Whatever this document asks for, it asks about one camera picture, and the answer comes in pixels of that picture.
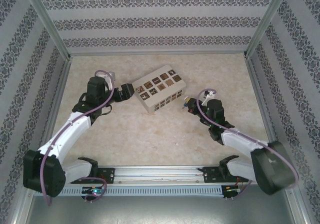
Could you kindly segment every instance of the square picture tile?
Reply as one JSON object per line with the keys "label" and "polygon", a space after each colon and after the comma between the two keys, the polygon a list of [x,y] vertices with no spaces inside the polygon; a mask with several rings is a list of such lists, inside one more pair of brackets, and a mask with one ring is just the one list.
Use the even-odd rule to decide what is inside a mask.
{"label": "square picture tile", "polygon": [[158,85],[158,88],[159,88],[159,90],[160,90],[160,91],[162,91],[163,89],[165,89],[165,88],[166,88],[166,86],[165,86],[165,85],[163,85],[163,84],[160,84],[160,85]]}
{"label": "square picture tile", "polygon": [[176,83],[182,80],[179,75],[175,75],[174,77],[172,77],[172,79],[173,79]]}
{"label": "square picture tile", "polygon": [[168,87],[170,87],[171,85],[174,84],[174,82],[173,82],[171,79],[169,79],[169,80],[166,80],[166,81],[165,81],[165,84],[166,84]]}
{"label": "square picture tile", "polygon": [[153,81],[153,83],[156,84],[156,85],[161,82],[161,80],[159,79],[159,77],[156,77],[156,78],[152,79],[152,81]]}
{"label": "square picture tile", "polygon": [[150,98],[150,96],[149,96],[149,94],[148,93],[142,93],[141,95],[140,95],[140,97],[142,98],[142,100],[147,100],[148,98]]}
{"label": "square picture tile", "polygon": [[136,88],[136,91],[138,92],[138,93],[143,93],[144,91],[145,91],[145,89],[142,87],[142,85],[141,86],[139,86],[139,87],[137,87]]}
{"label": "square picture tile", "polygon": [[170,76],[176,74],[176,72],[174,70],[169,70],[168,73],[169,73]]}
{"label": "square picture tile", "polygon": [[161,77],[162,80],[165,80],[165,79],[169,78],[169,76],[167,75],[167,73],[161,74],[160,77]]}
{"label": "square picture tile", "polygon": [[152,85],[152,83],[150,81],[146,82],[144,84],[145,88],[149,89],[149,88],[152,88],[154,85]]}
{"label": "square picture tile", "polygon": [[149,90],[149,92],[151,93],[151,95],[155,95],[158,93],[158,91],[155,88],[152,88],[151,90]]}

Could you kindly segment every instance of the box with square pictures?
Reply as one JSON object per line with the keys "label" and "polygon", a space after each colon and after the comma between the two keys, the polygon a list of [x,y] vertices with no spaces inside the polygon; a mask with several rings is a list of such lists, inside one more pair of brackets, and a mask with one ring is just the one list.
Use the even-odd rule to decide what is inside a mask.
{"label": "box with square pictures", "polygon": [[186,90],[186,83],[169,65],[136,80],[132,85],[148,113],[168,105],[181,97]]}

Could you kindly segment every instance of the metal edge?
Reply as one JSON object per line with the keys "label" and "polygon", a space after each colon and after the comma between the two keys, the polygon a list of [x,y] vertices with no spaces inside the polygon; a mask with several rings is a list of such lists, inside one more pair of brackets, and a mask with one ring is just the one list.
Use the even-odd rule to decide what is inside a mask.
{"label": "metal edge", "polygon": [[251,84],[253,87],[256,102],[258,103],[258,107],[260,109],[260,113],[261,113],[261,117],[262,117],[265,131],[266,131],[266,135],[268,137],[269,142],[275,141],[276,135],[274,133],[274,129],[272,127],[272,123],[271,123],[270,117],[268,115],[268,110],[267,110],[266,104],[264,102],[262,92],[259,87],[257,76],[254,72],[253,64],[252,64],[251,60],[247,57],[244,57],[244,61],[245,61],[246,68],[249,73],[249,77],[250,77]]}
{"label": "metal edge", "polygon": [[[60,79],[60,82],[57,87],[57,95],[54,98],[53,101],[53,109],[51,110],[48,118],[48,126],[46,127],[44,131],[44,138],[42,140],[42,144],[46,143],[50,140],[54,127],[55,122],[58,116],[58,111],[60,108],[60,103],[62,101],[63,93],[65,91],[65,86],[71,66],[72,59],[66,61],[67,63],[63,67],[62,76]],[[27,189],[25,187],[21,188],[21,191],[19,193],[17,203],[15,206],[15,210],[13,212],[11,220],[8,221],[10,224],[25,224],[28,219],[28,214],[31,208],[32,200],[34,197],[35,191],[31,189]]]}
{"label": "metal edge", "polygon": [[247,57],[250,57],[253,54],[265,30],[267,29],[269,23],[271,22],[273,16],[277,12],[277,9],[280,6],[281,2],[282,0],[271,0],[270,5],[268,6],[266,12],[264,13],[263,18],[261,19],[245,51]]}
{"label": "metal edge", "polygon": [[35,9],[36,13],[40,17],[44,27],[47,29],[49,32],[53,42],[57,46],[58,50],[60,51],[63,60],[67,60],[68,57],[70,56],[70,53],[68,52],[68,49],[61,38],[61,36],[58,33],[58,30],[56,29],[55,24],[51,20],[44,4],[42,3],[41,0],[29,0]]}
{"label": "metal edge", "polygon": [[[79,197],[83,196],[82,189],[85,186],[65,186],[57,197]],[[36,192],[35,197],[42,196]],[[142,196],[201,196],[223,198],[223,187],[221,185],[202,185],[202,186],[110,186],[108,185],[104,196],[113,197],[142,197]]]}
{"label": "metal edge", "polygon": [[[99,166],[114,168],[114,181],[109,186],[217,186],[234,185],[230,182],[205,183],[199,168],[218,167],[218,165],[168,165],[168,166]],[[92,184],[71,184],[65,186],[91,186]]]}
{"label": "metal edge", "polygon": [[[267,106],[264,102],[264,98],[259,87],[257,76],[254,73],[253,64],[249,57],[250,55],[244,56],[245,64],[247,66],[247,70],[251,79],[253,91],[260,109],[267,137],[269,141],[272,142],[276,140],[276,135],[272,127],[270,117],[268,115]],[[311,224],[310,217],[307,212],[307,208],[305,202],[303,201],[299,187],[297,186],[294,189],[285,190],[285,196],[291,209],[294,222],[296,224]]]}
{"label": "metal edge", "polygon": [[196,55],[196,54],[242,54],[241,50],[186,50],[186,51],[110,51],[110,52],[72,52],[72,57],[83,56],[129,56],[129,55]]}

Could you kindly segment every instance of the metal frame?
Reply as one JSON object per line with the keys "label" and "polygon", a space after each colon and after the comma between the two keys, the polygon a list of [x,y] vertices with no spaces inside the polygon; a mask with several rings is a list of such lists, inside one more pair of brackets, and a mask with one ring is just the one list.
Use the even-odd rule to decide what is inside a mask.
{"label": "metal frame", "polygon": [[[263,101],[261,90],[256,75],[253,72],[253,66],[249,59],[244,57],[245,63],[248,69],[248,73],[251,79],[252,87],[257,99],[257,103],[262,115],[262,120],[267,132],[269,141],[275,140],[275,134],[271,125],[268,112],[266,112],[266,105]],[[54,100],[53,110],[49,116],[49,125],[45,132],[45,141],[48,141],[52,136],[54,129],[54,123],[56,121],[60,103],[62,100],[65,84],[68,78],[68,72],[70,69],[71,60],[64,68],[61,82],[58,87],[57,96]],[[114,184],[109,184],[109,187],[141,187],[142,189],[149,187],[168,187],[168,186],[185,186],[187,188],[192,187],[218,187],[221,185],[232,185],[234,183],[204,183],[203,174],[198,171],[198,168],[202,168],[205,165],[186,165],[186,166],[109,166],[116,168],[116,174],[114,176]],[[83,184],[70,184],[66,187],[80,187],[86,186]],[[310,218],[306,206],[303,202],[300,189],[286,190],[286,197],[291,208],[291,212],[295,223],[297,224],[310,224]],[[31,208],[32,199],[35,195],[35,191],[22,188],[17,201],[17,206],[13,214],[11,224],[25,224],[28,218],[28,214]]]}
{"label": "metal frame", "polygon": [[198,55],[198,54],[242,54],[239,50],[182,50],[182,51],[116,51],[116,52],[79,52],[72,57],[87,56],[130,56],[130,55]]}
{"label": "metal frame", "polygon": [[[254,91],[254,94],[256,97],[256,101],[257,101],[259,109],[260,109],[260,113],[262,116],[262,121],[263,121],[265,130],[266,130],[267,137],[270,142],[275,141],[276,135],[275,135],[274,129],[272,127],[270,117],[268,115],[267,107],[264,102],[262,92],[259,88],[257,76],[255,75],[255,73],[253,71],[254,70],[253,64],[252,64],[251,60],[248,59],[246,56],[244,56],[244,60],[245,60],[246,67],[249,72],[251,84],[252,84],[253,91]],[[311,220],[310,220],[309,214],[307,212],[306,205],[303,201],[299,187],[297,186],[294,189],[286,190],[285,193],[286,193],[286,197],[287,197],[288,203],[290,205],[291,212],[292,212],[295,223],[296,224],[311,224]]]}
{"label": "metal frame", "polygon": [[265,30],[269,26],[271,19],[274,17],[275,13],[277,12],[277,9],[280,6],[281,2],[282,0],[271,0],[271,3],[268,6],[268,9],[266,10],[263,18],[261,19],[245,51],[246,57],[250,57],[255,51],[259,41],[261,40],[263,34],[265,33]]}
{"label": "metal frame", "polygon": [[43,2],[41,0],[29,0],[29,1],[31,2],[33,8],[35,9],[36,13],[38,14],[39,18],[41,19],[44,27],[46,28],[46,30],[50,34],[56,47],[60,51],[60,54],[62,55],[63,60],[68,60],[68,58],[70,57],[70,53],[69,53],[64,41],[62,40],[61,36],[59,35],[55,24],[51,20]]}

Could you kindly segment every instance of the black mounting bracket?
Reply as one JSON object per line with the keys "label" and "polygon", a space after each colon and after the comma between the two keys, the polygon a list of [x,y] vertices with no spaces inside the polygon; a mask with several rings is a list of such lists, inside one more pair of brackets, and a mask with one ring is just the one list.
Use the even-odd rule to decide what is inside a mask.
{"label": "black mounting bracket", "polygon": [[[115,180],[115,169],[98,167],[96,177],[105,179],[107,184],[113,184]],[[71,184],[103,184],[103,182],[100,180],[84,179],[75,180],[71,182]]]}
{"label": "black mounting bracket", "polygon": [[239,190],[238,185],[223,185],[222,186],[223,198],[236,197],[239,194],[238,190]]}
{"label": "black mounting bracket", "polygon": [[[219,166],[205,166],[203,168],[198,168],[200,172],[203,172],[204,183],[236,183],[237,177],[233,175],[228,175],[225,178],[222,176]],[[240,180],[247,183],[249,180],[240,177]]]}

